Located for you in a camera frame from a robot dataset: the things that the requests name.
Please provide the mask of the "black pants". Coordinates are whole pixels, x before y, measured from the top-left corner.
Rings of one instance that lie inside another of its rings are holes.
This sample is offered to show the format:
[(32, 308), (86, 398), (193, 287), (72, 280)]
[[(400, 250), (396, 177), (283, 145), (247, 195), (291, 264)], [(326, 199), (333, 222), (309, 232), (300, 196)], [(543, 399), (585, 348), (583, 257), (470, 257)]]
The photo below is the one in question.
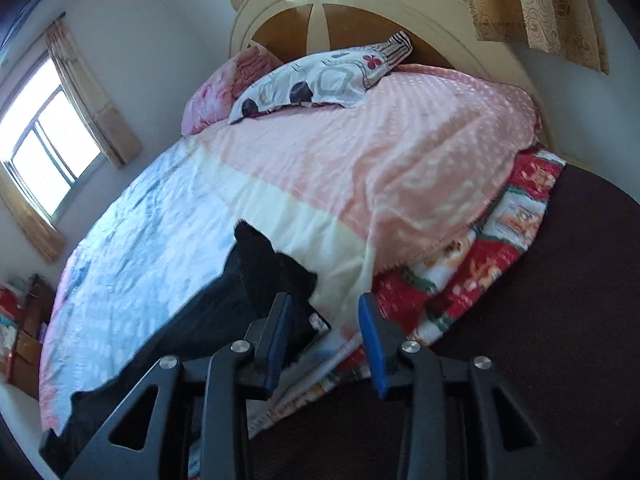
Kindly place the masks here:
[(274, 250), (270, 240), (246, 221), (235, 226), (234, 238), (218, 278), (155, 332), (114, 378), (99, 388), (72, 395), (72, 414), (62, 434), (40, 446), (40, 456), (58, 476), (66, 474), (107, 416), (160, 358), (173, 354), (191, 361), (212, 356), (240, 339), (250, 323), (265, 318), (279, 292), (292, 297), (298, 316), (284, 364), (297, 361), (314, 341), (318, 330), (312, 328), (309, 318), (316, 310), (309, 300), (318, 275)]

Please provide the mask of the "red plaid mattress sheet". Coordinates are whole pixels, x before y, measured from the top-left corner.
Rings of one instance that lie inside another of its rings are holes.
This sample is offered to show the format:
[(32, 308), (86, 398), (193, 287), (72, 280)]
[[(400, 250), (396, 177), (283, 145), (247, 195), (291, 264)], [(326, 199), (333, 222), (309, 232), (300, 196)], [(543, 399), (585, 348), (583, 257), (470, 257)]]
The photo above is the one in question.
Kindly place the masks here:
[(266, 429), (360, 375), (356, 302), (432, 344), (533, 244), (565, 162), (539, 145), (481, 159), (397, 150), (246, 158), (204, 146), (214, 226), (244, 220), (318, 275), (309, 303), (328, 326), (289, 365), (281, 393), (250, 414)]

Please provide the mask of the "brown wooden desk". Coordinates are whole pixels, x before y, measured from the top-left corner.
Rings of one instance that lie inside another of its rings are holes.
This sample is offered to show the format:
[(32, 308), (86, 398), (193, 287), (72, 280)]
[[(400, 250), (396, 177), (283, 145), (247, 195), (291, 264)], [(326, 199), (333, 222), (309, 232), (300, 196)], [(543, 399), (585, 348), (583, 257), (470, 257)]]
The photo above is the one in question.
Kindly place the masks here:
[(23, 289), (9, 284), (1, 286), (17, 296), (22, 315), (15, 346), (8, 359), (1, 360), (1, 378), (38, 400), (43, 339), (51, 319), (54, 289), (38, 274), (32, 275)]

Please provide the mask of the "left peach curtain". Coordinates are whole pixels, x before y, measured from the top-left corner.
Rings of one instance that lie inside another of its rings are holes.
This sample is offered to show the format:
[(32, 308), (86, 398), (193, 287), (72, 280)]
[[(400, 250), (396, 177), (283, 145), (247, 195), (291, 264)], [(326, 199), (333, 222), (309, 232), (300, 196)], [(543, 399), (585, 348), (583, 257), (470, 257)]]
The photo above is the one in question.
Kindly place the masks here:
[(20, 191), (5, 164), (1, 164), (1, 201), (40, 257), (55, 263), (65, 247), (65, 236)]

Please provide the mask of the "peach curtain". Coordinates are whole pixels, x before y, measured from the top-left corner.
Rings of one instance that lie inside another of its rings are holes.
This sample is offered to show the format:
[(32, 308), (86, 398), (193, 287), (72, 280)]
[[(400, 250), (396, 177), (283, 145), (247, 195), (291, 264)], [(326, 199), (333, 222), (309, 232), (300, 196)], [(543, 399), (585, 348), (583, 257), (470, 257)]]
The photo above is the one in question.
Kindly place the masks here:
[(63, 90), (100, 151), (115, 168), (127, 166), (142, 152), (142, 144), (110, 96), (88, 67), (64, 18), (43, 34)]
[(65, 247), (65, 236), (20, 191), (5, 164), (1, 164), (1, 201), (40, 257), (55, 263)]

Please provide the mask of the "red gift bag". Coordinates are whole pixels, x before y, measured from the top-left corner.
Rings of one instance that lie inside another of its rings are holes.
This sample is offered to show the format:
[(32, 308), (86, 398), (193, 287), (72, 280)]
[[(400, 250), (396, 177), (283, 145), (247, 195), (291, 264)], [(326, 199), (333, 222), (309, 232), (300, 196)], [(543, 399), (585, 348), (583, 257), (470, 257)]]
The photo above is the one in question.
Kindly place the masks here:
[(21, 309), (17, 296), (6, 286), (0, 288), (0, 351), (2, 361), (11, 354), (20, 331)]

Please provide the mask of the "pink floral folded quilt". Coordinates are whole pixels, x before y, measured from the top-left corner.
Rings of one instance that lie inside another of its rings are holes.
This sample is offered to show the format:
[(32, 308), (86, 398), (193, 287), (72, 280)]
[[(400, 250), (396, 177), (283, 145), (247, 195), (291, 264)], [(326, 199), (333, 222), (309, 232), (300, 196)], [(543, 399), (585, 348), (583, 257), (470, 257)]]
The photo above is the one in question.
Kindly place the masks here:
[(182, 136), (194, 136), (229, 117), (236, 99), (251, 84), (282, 65), (261, 44), (251, 44), (233, 55), (201, 84), (186, 102), (181, 119)]

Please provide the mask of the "right peach curtain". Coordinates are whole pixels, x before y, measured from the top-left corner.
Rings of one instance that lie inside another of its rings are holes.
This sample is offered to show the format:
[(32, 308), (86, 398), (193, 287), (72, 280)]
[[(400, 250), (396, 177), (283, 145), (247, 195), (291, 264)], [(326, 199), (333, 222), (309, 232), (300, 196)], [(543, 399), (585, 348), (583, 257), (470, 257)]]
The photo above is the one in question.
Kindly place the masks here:
[(43, 34), (63, 90), (100, 151), (115, 168), (127, 166), (142, 152), (142, 144), (110, 96), (88, 67), (64, 18)]

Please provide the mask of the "far sliding window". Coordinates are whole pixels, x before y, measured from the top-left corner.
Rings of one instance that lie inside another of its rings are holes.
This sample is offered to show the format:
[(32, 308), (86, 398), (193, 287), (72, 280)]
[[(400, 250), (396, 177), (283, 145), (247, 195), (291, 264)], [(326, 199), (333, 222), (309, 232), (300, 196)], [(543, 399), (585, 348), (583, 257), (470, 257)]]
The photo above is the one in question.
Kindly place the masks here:
[(21, 196), (58, 220), (105, 156), (63, 89), (46, 43), (1, 64), (1, 162)]

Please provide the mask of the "white patterned pillow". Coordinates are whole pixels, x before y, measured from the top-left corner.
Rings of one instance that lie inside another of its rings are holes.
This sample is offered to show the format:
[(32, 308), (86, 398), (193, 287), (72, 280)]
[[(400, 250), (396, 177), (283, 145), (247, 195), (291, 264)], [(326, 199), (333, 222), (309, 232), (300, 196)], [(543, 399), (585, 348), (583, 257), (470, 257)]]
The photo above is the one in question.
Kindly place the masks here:
[(247, 87), (235, 100), (229, 122), (288, 106), (355, 107), (385, 75), (412, 53), (405, 32), (384, 42), (320, 52), (286, 63)]

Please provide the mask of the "cream wooden headboard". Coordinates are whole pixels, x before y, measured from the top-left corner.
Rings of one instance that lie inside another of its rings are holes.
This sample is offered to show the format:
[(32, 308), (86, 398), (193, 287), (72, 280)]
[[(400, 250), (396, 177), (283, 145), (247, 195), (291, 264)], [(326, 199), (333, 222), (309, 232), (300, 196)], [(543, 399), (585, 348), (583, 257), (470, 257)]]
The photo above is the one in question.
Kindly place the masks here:
[(229, 53), (261, 44), (282, 64), (304, 56), (368, 46), (405, 32), (413, 51), (397, 67), (443, 67), (521, 88), (541, 119), (544, 103), (505, 44), (476, 38), (464, 0), (244, 0), (236, 11)]

